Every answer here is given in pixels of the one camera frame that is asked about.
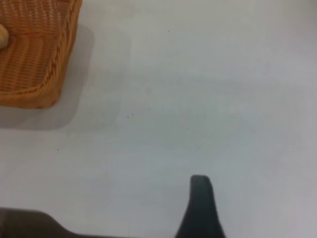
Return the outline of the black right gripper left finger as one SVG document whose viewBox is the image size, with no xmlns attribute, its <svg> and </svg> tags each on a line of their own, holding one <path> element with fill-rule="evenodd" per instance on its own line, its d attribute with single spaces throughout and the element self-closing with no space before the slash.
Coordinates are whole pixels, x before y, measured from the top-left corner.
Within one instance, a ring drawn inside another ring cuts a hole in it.
<svg viewBox="0 0 317 238">
<path fill-rule="evenodd" d="M 0 209 L 2 238 L 92 238 L 93 235 L 73 233 L 51 216 L 34 211 Z"/>
</svg>

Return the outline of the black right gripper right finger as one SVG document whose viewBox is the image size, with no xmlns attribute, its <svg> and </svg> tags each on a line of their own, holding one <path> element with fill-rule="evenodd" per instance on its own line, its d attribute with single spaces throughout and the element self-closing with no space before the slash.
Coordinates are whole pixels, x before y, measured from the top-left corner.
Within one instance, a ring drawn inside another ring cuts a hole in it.
<svg viewBox="0 0 317 238">
<path fill-rule="evenodd" d="M 205 175 L 191 176 L 189 202 L 176 237 L 225 237 L 217 213 L 212 184 Z"/>
</svg>

